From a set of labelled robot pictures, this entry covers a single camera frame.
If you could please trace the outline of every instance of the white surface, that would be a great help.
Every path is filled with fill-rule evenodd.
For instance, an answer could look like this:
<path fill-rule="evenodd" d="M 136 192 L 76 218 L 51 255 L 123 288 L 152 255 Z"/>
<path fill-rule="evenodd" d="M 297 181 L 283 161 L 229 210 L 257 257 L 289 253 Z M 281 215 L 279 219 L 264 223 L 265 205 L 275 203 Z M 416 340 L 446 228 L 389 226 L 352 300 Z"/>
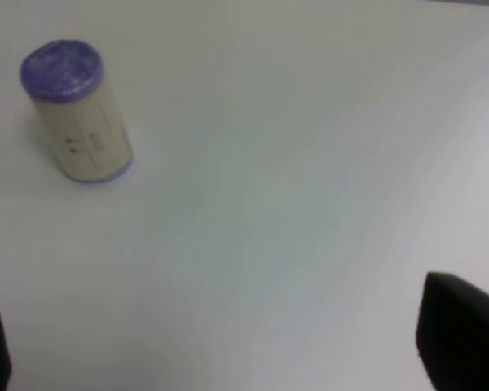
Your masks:
<path fill-rule="evenodd" d="M 20 61 L 82 37 L 137 150 L 47 157 Z M 12 391 L 430 390 L 427 270 L 489 292 L 489 7 L 0 0 Z"/>

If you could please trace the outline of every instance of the cylindrical container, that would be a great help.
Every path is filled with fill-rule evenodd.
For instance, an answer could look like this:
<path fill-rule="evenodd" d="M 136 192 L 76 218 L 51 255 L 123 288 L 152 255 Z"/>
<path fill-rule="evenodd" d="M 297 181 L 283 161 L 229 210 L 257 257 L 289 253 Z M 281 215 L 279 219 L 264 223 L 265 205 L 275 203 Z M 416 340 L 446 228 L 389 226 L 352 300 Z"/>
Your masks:
<path fill-rule="evenodd" d="M 24 60 L 20 79 L 70 178 L 104 182 L 125 172 L 133 152 L 98 51 L 47 43 Z"/>

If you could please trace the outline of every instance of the blue cap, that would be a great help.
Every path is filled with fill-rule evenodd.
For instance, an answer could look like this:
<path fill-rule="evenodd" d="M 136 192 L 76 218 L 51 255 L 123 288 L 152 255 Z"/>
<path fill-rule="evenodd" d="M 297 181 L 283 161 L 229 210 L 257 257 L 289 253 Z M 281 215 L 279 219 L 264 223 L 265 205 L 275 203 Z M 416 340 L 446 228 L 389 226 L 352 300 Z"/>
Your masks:
<path fill-rule="evenodd" d="M 98 51 L 82 41 L 53 41 L 22 63 L 20 79 L 35 100 L 70 103 L 95 92 L 104 77 Z"/>

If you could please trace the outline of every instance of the white table surface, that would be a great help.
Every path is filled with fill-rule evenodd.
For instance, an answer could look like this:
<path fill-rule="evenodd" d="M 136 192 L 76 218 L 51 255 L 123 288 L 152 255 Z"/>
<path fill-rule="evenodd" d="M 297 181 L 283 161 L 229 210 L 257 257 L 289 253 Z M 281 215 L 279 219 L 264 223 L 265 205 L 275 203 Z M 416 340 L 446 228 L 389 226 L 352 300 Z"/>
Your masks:
<path fill-rule="evenodd" d="M 104 54 L 137 151 L 70 182 L 18 81 Z M 489 7 L 0 0 L 11 391 L 431 390 L 427 270 L 489 292 Z"/>

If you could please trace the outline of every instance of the blue lid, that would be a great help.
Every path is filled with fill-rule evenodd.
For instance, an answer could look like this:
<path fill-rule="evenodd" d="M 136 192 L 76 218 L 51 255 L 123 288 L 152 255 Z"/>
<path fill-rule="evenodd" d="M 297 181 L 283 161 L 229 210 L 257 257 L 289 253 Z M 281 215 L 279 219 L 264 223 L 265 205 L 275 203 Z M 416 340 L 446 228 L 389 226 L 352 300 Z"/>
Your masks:
<path fill-rule="evenodd" d="M 91 45 L 81 41 L 53 41 L 36 49 L 22 63 L 20 79 L 36 100 L 76 102 L 101 84 L 104 65 Z"/>

